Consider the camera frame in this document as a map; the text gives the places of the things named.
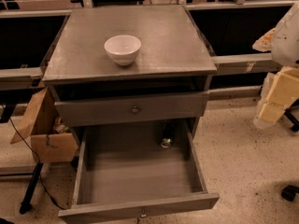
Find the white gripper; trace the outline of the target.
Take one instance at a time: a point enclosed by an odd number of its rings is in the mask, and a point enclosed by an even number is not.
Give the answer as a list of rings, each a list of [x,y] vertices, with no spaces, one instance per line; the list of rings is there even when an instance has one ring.
[[[254,42],[252,48],[260,52],[271,50],[273,28]],[[278,73],[268,73],[262,86],[253,124],[259,129],[274,126],[285,110],[299,99],[299,68],[285,66]]]

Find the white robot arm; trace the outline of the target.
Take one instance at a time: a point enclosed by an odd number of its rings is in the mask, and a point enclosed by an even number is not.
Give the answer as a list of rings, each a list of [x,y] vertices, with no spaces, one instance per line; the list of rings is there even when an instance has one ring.
[[[253,124],[259,129],[275,125],[299,99],[299,3],[295,3],[275,28],[254,42],[252,48],[270,51],[281,70],[264,80]]]

